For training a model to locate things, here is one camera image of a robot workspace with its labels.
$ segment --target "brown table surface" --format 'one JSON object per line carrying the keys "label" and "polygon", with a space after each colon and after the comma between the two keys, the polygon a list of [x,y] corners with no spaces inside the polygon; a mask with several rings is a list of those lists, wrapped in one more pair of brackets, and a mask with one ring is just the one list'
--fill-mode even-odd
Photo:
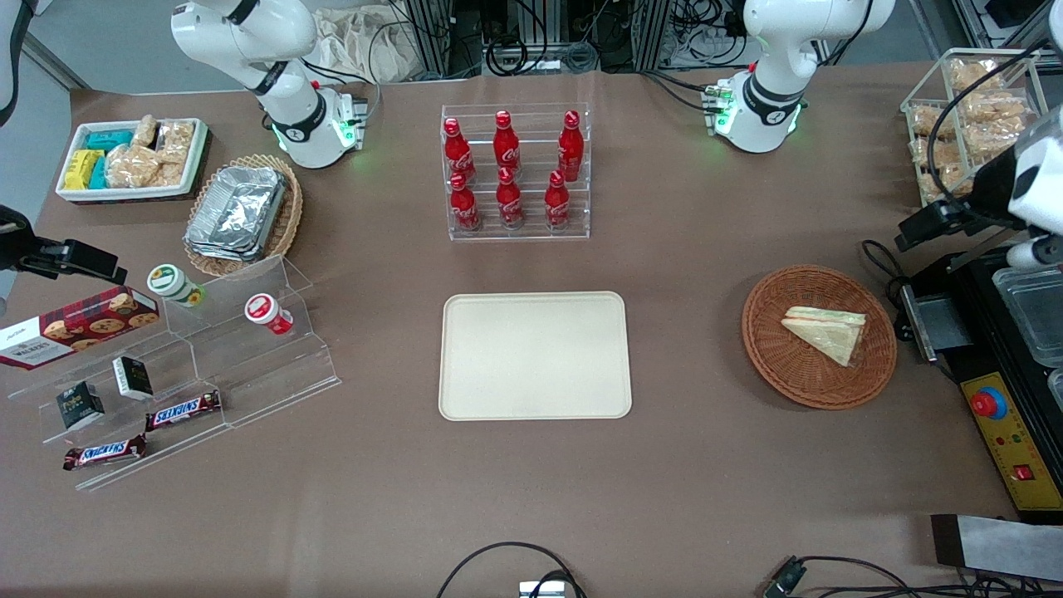
{"label": "brown table surface", "polygon": [[[858,243],[891,239],[917,200],[897,106],[928,66],[823,69],[800,126],[763,155],[707,137],[701,116],[638,75],[386,87],[364,151],[297,169],[307,200],[288,256],[316,284],[314,324],[343,383],[96,493],[75,492],[39,450],[35,410],[2,401],[0,594],[425,597],[502,540],[556,550],[595,598],[753,596],[791,553],[955,581],[932,564],[927,515],[1014,515],[957,389],[901,346],[876,400],[805,409],[758,377],[739,332],[749,289],[787,264],[881,289]],[[440,105],[517,98],[593,105],[587,241],[448,239]],[[279,154],[247,92],[78,92],[72,104],[74,123],[204,119],[216,135],[207,172]],[[188,208],[50,195],[37,232],[116,252],[136,285],[159,261],[186,262]],[[914,272],[949,244],[905,263]],[[3,324],[106,286],[23,274]],[[439,415],[449,296],[604,289],[627,306],[629,415]],[[513,596],[551,568],[506,549],[466,567],[448,595]],[[881,581],[831,566],[807,580]]]}

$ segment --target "red switch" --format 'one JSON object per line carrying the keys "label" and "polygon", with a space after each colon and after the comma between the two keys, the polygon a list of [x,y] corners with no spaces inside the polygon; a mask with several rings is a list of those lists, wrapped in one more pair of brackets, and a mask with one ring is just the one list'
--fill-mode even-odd
{"label": "red switch", "polygon": [[1033,469],[1030,469],[1029,465],[1016,465],[1015,466],[1015,479],[1022,482],[1033,479]]}
{"label": "red switch", "polygon": [[971,396],[971,411],[990,420],[1003,420],[1008,415],[1008,403],[1000,391],[985,387]]}

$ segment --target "acrylic display stand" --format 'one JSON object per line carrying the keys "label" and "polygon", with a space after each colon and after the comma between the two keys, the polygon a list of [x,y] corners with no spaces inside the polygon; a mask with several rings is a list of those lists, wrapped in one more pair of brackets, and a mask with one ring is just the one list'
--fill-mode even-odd
{"label": "acrylic display stand", "polygon": [[[905,98],[905,101],[900,104],[900,112],[905,115],[905,120],[908,124],[908,140],[914,143],[917,137],[915,133],[913,115],[918,106],[931,106],[934,108],[944,108],[952,98],[956,97],[959,89],[954,89],[952,85],[948,84],[948,72],[950,61],[955,58],[963,61],[980,61],[984,58],[993,59],[996,63],[1003,63],[1009,58],[1013,57],[1015,54],[1022,53],[1022,50],[984,50],[976,48],[952,48],[946,51],[938,62],[934,63],[933,67],[927,71],[927,73],[919,80],[912,92]],[[1027,99],[1027,104],[1032,109],[1032,114],[1024,118],[1024,120],[1030,120],[1027,124],[1032,124],[1032,120],[1035,120],[1042,114],[1047,112],[1047,103],[1045,102],[1045,95],[1041,88],[1041,79],[1037,76],[1037,69],[1034,67],[1034,63],[1041,55],[1040,52],[1034,52],[1032,56],[1022,59],[1016,63],[1011,68],[1005,70],[1000,73],[1000,79],[1003,82],[1003,88],[1025,96]],[[992,90],[994,87],[983,85],[978,88],[979,90]],[[961,109],[952,109],[946,118],[952,120],[952,129],[955,131],[964,131],[965,126],[976,124],[968,123],[963,117]],[[949,188],[949,190],[955,190],[956,188],[963,185],[966,181],[969,181],[978,172],[989,157],[975,158],[972,152],[968,151],[965,135],[957,135],[957,146],[960,154],[959,167],[962,168],[963,173]],[[913,158],[912,166],[915,169],[915,180],[918,181],[921,176],[924,175],[924,169],[921,167],[919,163]],[[940,199],[941,194],[937,198],[928,198],[929,193],[921,192],[921,200],[923,205],[927,205],[929,201],[933,199]]]}
{"label": "acrylic display stand", "polygon": [[[521,173],[517,185],[521,189],[524,225],[516,230],[506,229],[499,216],[499,202],[494,191],[499,186],[499,167],[494,159],[494,114],[509,110],[513,132],[521,140]],[[569,225],[551,230],[546,225],[546,206],[543,201],[550,186],[550,172],[557,168],[557,140],[564,127],[564,113],[579,113],[579,130],[584,134],[584,159],[579,178],[566,183],[569,189]],[[451,171],[446,166],[443,146],[446,136],[443,121],[457,118],[472,148],[476,166],[476,182],[470,185],[476,195],[476,207],[484,225],[478,230],[458,228],[451,212]],[[586,102],[496,105],[444,105],[439,121],[440,154],[442,155],[443,204],[451,240],[545,240],[577,239],[591,235],[591,107]]]}
{"label": "acrylic display stand", "polygon": [[[310,326],[301,294],[310,283],[287,259],[273,256],[203,286],[206,295],[196,308],[159,303],[165,327],[162,323],[148,326],[14,375],[23,390],[10,398],[38,408],[41,443],[54,460],[55,473],[73,480],[78,490],[109,484],[340,383],[328,347]],[[288,334],[273,335],[243,317],[247,298],[257,292],[274,295],[291,313],[294,326]],[[112,361],[119,356],[144,362],[152,399],[138,401],[118,394]],[[81,430],[67,431],[55,397],[81,381],[96,387],[104,415]],[[144,432],[146,413],[210,391],[220,391],[222,409],[149,432],[147,457],[62,471],[63,457],[70,448],[132,439]]]}

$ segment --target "snickers bar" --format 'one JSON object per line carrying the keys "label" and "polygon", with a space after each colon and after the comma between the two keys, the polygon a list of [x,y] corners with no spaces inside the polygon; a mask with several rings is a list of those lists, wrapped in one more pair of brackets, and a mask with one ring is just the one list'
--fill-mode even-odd
{"label": "snickers bar", "polygon": [[175,424],[182,420],[187,420],[193,415],[206,413],[216,409],[221,409],[221,396],[217,391],[214,391],[190,401],[185,401],[169,409],[164,409],[158,413],[149,413],[147,415],[148,422],[145,425],[144,431],[151,432],[156,428],[169,426],[170,424]]}
{"label": "snickers bar", "polygon": [[144,434],[139,434],[120,443],[111,443],[87,449],[70,449],[63,460],[63,468],[72,472],[94,463],[140,459],[147,455],[147,450],[148,442]]}

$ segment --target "round wicker plate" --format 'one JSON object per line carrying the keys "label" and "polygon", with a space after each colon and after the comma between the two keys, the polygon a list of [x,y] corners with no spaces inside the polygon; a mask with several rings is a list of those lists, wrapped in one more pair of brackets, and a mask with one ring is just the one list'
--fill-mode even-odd
{"label": "round wicker plate", "polygon": [[[273,229],[270,232],[269,241],[266,243],[266,253],[263,255],[263,258],[269,257],[270,255],[284,255],[288,252],[288,249],[291,247],[292,241],[296,240],[296,229],[299,227],[299,219],[303,216],[303,190],[299,186],[296,173],[291,171],[290,166],[272,155],[255,154],[237,157],[236,159],[230,161],[229,166],[274,168],[277,171],[283,172],[284,176],[288,180],[288,186],[284,189],[284,198],[282,199],[283,203],[281,204],[281,209],[276,213],[276,220],[273,221]],[[206,194],[207,187],[209,187],[210,183],[214,182],[218,172],[221,172],[221,168],[215,171],[214,174],[210,174],[210,177],[200,188],[200,192],[196,197],[196,203],[192,204],[191,213],[188,215],[189,222],[191,222],[192,218],[196,217],[196,212],[203,203],[203,195]],[[191,260],[197,270],[216,276],[222,276],[227,273],[235,272],[236,270],[251,263],[251,261],[239,261],[236,259],[222,259],[220,257],[207,257],[200,255],[189,249],[188,245],[185,245],[185,253],[188,254],[188,259]]]}
{"label": "round wicker plate", "polygon": [[[794,306],[867,315],[848,368],[783,328],[780,323]],[[742,340],[754,368],[772,387],[816,409],[849,409],[874,399],[897,364],[893,325],[875,295],[847,275],[820,266],[791,266],[757,283],[742,310]]]}

